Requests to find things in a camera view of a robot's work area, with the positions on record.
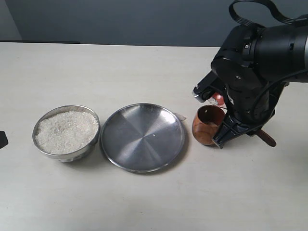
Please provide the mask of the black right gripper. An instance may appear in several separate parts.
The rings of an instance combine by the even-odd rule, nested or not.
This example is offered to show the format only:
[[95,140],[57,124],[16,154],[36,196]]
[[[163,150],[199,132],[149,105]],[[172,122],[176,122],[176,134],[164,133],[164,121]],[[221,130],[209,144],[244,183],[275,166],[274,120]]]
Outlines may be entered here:
[[281,83],[273,96],[270,84],[280,79],[280,56],[257,54],[217,54],[211,71],[217,76],[216,92],[224,98],[228,112],[212,141],[220,149],[243,135],[256,135],[274,114],[274,108],[285,86]]

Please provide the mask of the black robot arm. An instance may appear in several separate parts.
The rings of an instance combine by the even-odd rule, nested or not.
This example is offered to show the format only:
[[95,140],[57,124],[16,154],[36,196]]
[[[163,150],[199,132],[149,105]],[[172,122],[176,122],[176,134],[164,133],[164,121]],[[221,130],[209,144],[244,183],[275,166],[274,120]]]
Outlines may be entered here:
[[308,81],[308,28],[235,27],[211,63],[225,86],[227,114],[213,137],[222,147],[253,136],[272,118],[283,89]]

